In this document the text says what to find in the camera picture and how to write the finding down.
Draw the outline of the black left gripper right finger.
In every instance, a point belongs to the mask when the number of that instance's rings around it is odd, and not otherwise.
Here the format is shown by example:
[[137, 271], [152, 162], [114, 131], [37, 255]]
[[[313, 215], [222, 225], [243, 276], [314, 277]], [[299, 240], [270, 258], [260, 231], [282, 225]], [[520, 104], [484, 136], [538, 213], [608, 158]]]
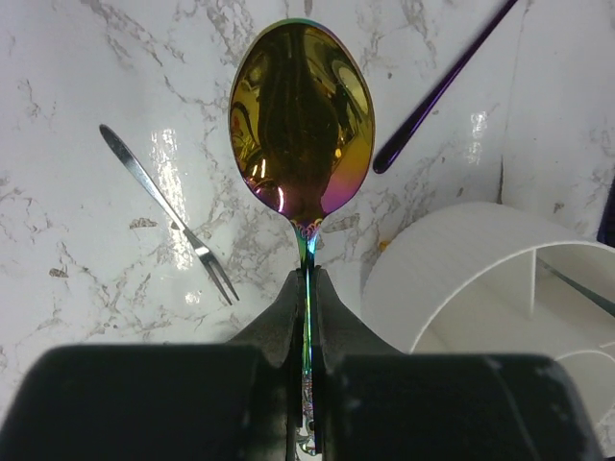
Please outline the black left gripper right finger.
[[349, 460], [360, 433], [392, 413], [399, 396], [388, 382], [403, 359], [396, 350], [339, 298], [328, 272], [318, 266], [311, 283], [314, 428], [316, 447], [325, 460]]

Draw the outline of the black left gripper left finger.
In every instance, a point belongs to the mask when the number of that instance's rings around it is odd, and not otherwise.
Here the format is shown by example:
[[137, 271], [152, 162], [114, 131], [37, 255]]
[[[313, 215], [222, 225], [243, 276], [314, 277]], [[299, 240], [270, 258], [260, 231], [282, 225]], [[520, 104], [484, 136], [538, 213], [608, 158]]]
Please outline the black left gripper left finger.
[[245, 417], [247, 460], [296, 460], [302, 413], [305, 279], [288, 274], [277, 298], [227, 344], [249, 349], [257, 362]]

